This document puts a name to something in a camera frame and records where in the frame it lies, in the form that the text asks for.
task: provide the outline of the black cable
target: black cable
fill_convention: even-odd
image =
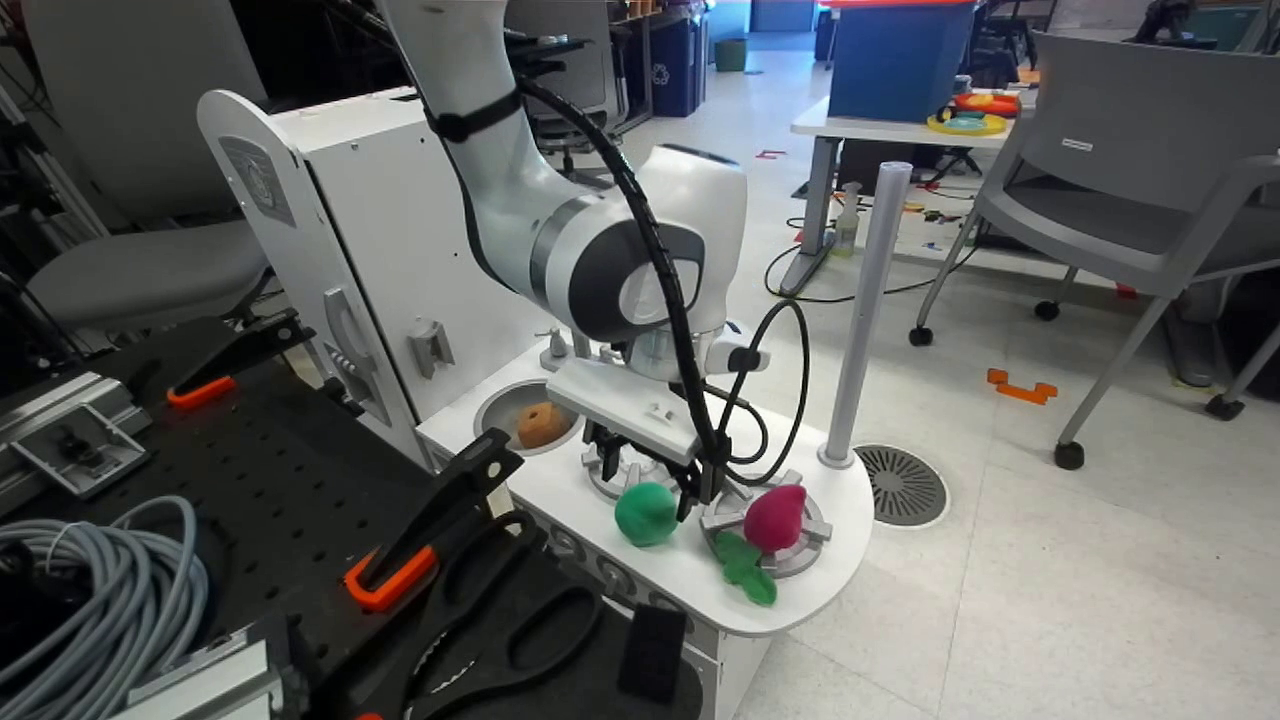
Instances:
[[[811,364],[811,343],[806,343],[805,310],[798,310],[796,300],[772,304],[766,317],[761,320],[747,353],[761,353],[772,320],[777,320],[783,310],[796,317],[796,332],[798,332],[798,396],[796,396],[796,411],[790,411],[786,441],[783,441],[783,450],[777,452],[777,462],[766,463],[766,472],[761,472],[761,475],[738,475],[737,469],[726,469],[726,475],[732,475],[737,486],[747,486],[747,487],[751,487],[751,486],[766,486],[766,480],[786,463],[786,457],[790,457],[790,450],[796,450],[796,435],[798,435],[798,428],[805,428],[806,371],[811,371],[811,368],[806,368],[806,364]],[[726,400],[724,400],[724,411],[719,411],[719,435],[726,433],[726,420],[732,420],[732,411],[737,411],[737,404],[738,404],[745,383],[747,383],[747,368],[738,368],[737,380],[732,380],[732,387],[726,387]]]
[[[953,272],[961,272],[966,260],[973,260],[973,253],[976,253],[976,246],[947,269],[947,275]],[[764,292],[766,296],[783,296],[781,287],[772,287],[772,272],[777,272],[777,266],[781,260],[786,260],[786,255],[796,255],[796,249],[783,249],[783,253],[777,253],[766,266],[764,266]],[[920,283],[894,283],[894,287],[883,287],[879,296],[908,296],[908,292],[923,292],[923,287],[933,287],[935,280],[920,280]],[[796,304],[852,304],[857,296],[790,296]]]
[[[738,396],[737,396],[732,404],[745,407],[745,411],[754,420],[761,450],[751,450],[747,457],[726,457],[726,462],[732,462],[732,463],[754,463],[754,462],[766,452],[766,423],[764,423],[764,415],[761,415],[754,404],[747,404],[747,400],[738,400]]]
[[[589,145],[599,154],[603,169],[610,174],[617,188],[622,193],[630,216],[634,216],[634,230],[638,230],[638,246],[645,246],[645,255],[656,272],[656,283],[663,292],[663,310],[667,310],[667,326],[672,326],[672,343],[677,343],[677,368],[678,368],[678,383],[686,387],[683,400],[686,400],[686,415],[693,415],[693,428],[701,435],[701,452],[709,462],[709,472],[711,472],[711,491],[719,487],[719,472],[724,472],[724,446],[711,428],[711,411],[709,411],[709,396],[704,396],[704,376],[694,368],[694,347],[693,347],[693,328],[686,328],[686,313],[683,313],[683,296],[678,296],[678,275],[677,275],[677,266],[667,255],[667,249],[656,241],[656,216],[648,210],[648,195],[634,179],[634,174],[628,169],[622,154],[589,121],[578,116],[577,107],[568,107],[558,97],[552,97],[548,90],[535,90],[535,83],[524,83],[519,79],[519,94],[548,103],[552,114],[558,114],[577,131],[589,137]]]

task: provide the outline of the green toy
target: green toy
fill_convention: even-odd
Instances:
[[[650,549],[677,532],[677,497],[663,486],[634,486],[610,508],[617,529]]]
[[[747,599],[761,608],[777,605],[777,579],[761,567],[764,557],[754,545],[724,529],[711,532],[709,545],[726,583],[747,591]]]

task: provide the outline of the gray office chair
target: gray office chair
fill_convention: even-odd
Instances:
[[[165,328],[239,310],[266,266],[198,131],[209,90],[263,97],[226,0],[25,4],[51,114],[130,230],[33,275],[62,328]]]
[[[989,174],[911,343],[933,343],[926,313],[976,221],[1067,266],[1063,283],[1084,269],[1149,292],[1151,304],[1055,441],[1055,463],[1079,469],[1079,423],[1165,310],[1186,283],[1280,269],[1280,205],[1267,205],[1280,184],[1280,60],[1063,36],[1034,46],[1039,103]]]

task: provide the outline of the white table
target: white table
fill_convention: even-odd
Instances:
[[[790,121],[790,131],[811,137],[811,160],[806,160],[798,253],[783,275],[783,292],[805,287],[811,272],[826,260],[826,195],[837,179],[839,145],[1002,147],[1006,139],[1006,131],[947,137],[947,131],[933,131],[923,121],[904,125],[904,121],[826,116],[826,97],[805,107]]]

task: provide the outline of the blue object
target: blue object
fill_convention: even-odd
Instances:
[[[650,116],[686,116],[709,97],[704,26],[678,21],[650,33]]]
[[[830,116],[926,121],[953,99],[973,7],[843,7]]]

